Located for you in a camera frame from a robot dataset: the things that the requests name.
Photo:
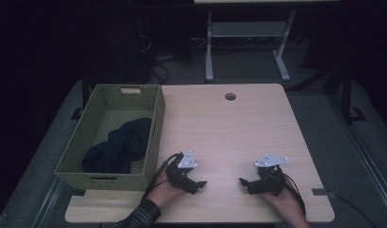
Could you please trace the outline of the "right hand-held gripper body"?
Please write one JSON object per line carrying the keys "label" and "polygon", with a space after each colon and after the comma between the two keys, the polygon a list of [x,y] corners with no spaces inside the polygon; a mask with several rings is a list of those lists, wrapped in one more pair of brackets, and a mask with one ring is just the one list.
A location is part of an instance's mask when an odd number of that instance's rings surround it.
{"label": "right hand-held gripper body", "polygon": [[285,176],[281,170],[281,164],[287,162],[288,159],[286,157],[272,154],[265,154],[255,162],[260,177],[255,183],[257,194],[271,193],[277,196],[281,193],[283,184],[285,183]]}

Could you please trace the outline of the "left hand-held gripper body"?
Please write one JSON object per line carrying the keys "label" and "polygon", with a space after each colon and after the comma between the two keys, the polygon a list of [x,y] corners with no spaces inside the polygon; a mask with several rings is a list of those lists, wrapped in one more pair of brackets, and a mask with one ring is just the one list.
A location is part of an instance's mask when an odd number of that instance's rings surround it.
{"label": "left hand-held gripper body", "polygon": [[190,187],[197,186],[197,183],[190,179],[187,174],[198,166],[191,151],[176,155],[175,159],[166,168],[165,173],[168,181],[176,188],[189,193]]}

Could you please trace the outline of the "dark blue fishbone print shirt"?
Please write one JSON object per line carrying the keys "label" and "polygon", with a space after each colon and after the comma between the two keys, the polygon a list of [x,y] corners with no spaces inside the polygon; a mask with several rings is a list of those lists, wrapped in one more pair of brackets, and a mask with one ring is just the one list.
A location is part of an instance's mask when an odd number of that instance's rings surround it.
{"label": "dark blue fishbone print shirt", "polygon": [[145,158],[152,120],[140,118],[108,133],[105,142],[90,147],[82,160],[87,173],[129,174],[133,162]]}

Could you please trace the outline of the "green woven basket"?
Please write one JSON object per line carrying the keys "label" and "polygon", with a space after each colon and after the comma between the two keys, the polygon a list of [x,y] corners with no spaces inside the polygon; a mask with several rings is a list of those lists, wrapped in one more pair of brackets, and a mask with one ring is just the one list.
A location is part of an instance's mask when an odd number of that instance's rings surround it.
{"label": "green woven basket", "polygon": [[[55,174],[75,189],[144,191],[155,176],[164,122],[165,101],[159,85],[97,85],[68,142]],[[145,158],[128,174],[87,173],[82,160],[94,145],[122,124],[149,118]]]}

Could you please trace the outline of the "person's left hand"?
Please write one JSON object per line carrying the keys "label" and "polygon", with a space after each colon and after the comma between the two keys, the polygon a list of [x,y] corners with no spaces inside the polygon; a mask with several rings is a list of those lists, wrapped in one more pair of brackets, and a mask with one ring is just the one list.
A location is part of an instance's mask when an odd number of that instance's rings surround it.
{"label": "person's left hand", "polygon": [[165,172],[161,173],[155,181],[155,187],[147,195],[147,199],[155,203],[160,209],[165,209],[173,200],[182,196],[184,191],[174,187],[167,180]]}

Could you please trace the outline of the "person's right hand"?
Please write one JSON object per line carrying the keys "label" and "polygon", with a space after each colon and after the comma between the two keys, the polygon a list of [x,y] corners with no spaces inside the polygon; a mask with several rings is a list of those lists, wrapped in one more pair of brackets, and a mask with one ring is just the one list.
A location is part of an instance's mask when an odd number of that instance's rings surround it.
{"label": "person's right hand", "polygon": [[277,196],[271,193],[264,193],[261,194],[261,198],[271,205],[285,221],[305,218],[300,203],[286,188],[283,188]]}

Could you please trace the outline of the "black stand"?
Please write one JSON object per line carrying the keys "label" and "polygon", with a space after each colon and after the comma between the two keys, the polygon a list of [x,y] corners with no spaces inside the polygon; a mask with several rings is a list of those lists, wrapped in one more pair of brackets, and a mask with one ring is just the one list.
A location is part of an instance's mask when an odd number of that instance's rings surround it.
{"label": "black stand", "polygon": [[345,122],[352,125],[354,122],[366,122],[367,119],[363,115],[359,107],[351,105],[352,101],[352,75],[348,69],[344,71],[342,94],[341,94],[341,115]]}
{"label": "black stand", "polygon": [[90,94],[90,86],[88,82],[88,73],[87,70],[84,71],[84,73],[81,76],[81,88],[82,88],[82,106],[77,107],[72,115],[72,120],[79,120],[82,117],[82,114],[87,106],[87,102],[89,100],[89,94]]}

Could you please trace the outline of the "metal floor rail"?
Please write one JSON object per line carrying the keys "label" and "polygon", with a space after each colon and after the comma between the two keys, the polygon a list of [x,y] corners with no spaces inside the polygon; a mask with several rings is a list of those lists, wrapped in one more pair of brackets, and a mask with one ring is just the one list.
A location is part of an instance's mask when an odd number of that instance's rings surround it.
{"label": "metal floor rail", "polygon": [[342,104],[335,96],[330,96],[328,101],[335,109],[340,121],[344,125],[347,134],[350,136],[353,145],[357,149],[362,165],[366,169],[372,184],[377,189],[381,200],[387,208],[387,180],[380,172],[377,163],[370,155],[370,150],[367,148],[354,126],[354,123],[366,123],[366,117],[363,115],[359,107],[351,107],[348,111],[343,111]]}
{"label": "metal floor rail", "polygon": [[42,206],[40,207],[36,218],[31,225],[31,228],[44,228],[54,210],[64,185],[64,182],[60,178],[54,179],[48,193],[45,196]]}

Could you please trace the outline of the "grey metal frame desk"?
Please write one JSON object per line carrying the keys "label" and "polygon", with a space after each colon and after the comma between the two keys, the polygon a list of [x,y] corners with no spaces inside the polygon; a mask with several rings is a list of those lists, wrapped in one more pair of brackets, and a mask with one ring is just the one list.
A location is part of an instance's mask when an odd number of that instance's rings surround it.
{"label": "grey metal frame desk", "polygon": [[[289,82],[291,78],[282,55],[297,11],[323,5],[329,6],[339,2],[340,0],[193,0],[194,7],[203,7],[207,10],[205,80],[207,82],[214,80],[212,41],[215,38],[279,38],[280,45],[272,50],[272,54],[281,79]],[[220,22],[214,19],[216,10],[270,10],[271,12],[287,10],[287,15],[280,20]]]}

